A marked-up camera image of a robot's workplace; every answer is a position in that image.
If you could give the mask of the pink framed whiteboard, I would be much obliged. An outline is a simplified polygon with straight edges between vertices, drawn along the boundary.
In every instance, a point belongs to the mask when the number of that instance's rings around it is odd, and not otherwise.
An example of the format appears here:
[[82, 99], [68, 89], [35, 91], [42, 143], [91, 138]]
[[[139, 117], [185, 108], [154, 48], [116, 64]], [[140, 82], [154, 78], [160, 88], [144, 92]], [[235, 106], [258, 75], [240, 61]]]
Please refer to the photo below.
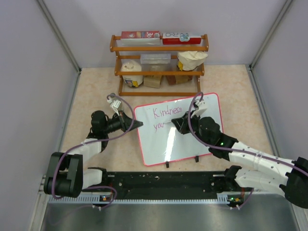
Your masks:
[[135, 107], [135, 119], [143, 122], [137, 132], [144, 165], [153, 166], [210, 154], [208, 148], [192, 134], [183, 135], [173, 124], [164, 125], [164, 122], [182, 117], [192, 99], [186, 97]]

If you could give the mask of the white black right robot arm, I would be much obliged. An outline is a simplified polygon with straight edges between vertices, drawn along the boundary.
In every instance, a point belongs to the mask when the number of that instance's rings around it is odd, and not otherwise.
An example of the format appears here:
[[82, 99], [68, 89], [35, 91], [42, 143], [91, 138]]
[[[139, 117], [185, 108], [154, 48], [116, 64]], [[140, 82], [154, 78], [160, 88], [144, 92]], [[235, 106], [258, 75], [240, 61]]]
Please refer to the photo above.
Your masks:
[[213, 156], [235, 163], [224, 175], [229, 190], [239, 187], [261, 189], [281, 195], [298, 207], [308, 207], [307, 159], [279, 158], [255, 150], [221, 132], [219, 124], [211, 117], [189, 119], [185, 114], [171, 122], [179, 133], [190, 133], [201, 141]]

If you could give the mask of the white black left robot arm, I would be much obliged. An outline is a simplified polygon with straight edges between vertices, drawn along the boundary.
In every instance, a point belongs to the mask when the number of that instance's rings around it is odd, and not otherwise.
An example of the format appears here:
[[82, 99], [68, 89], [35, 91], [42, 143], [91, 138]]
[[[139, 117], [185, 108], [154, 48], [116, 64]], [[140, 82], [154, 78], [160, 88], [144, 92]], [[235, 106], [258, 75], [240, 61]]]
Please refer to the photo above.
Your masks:
[[124, 111], [115, 113], [109, 118], [103, 111], [95, 111], [91, 115], [91, 128], [86, 139], [67, 154], [54, 152], [49, 161], [44, 192], [56, 197], [73, 197], [80, 195], [82, 190], [94, 186], [104, 191], [109, 186], [109, 179], [104, 176], [105, 169], [89, 167], [84, 164], [94, 155], [103, 152], [111, 140], [109, 134], [118, 130], [126, 133], [143, 126], [138, 120], [128, 117]]

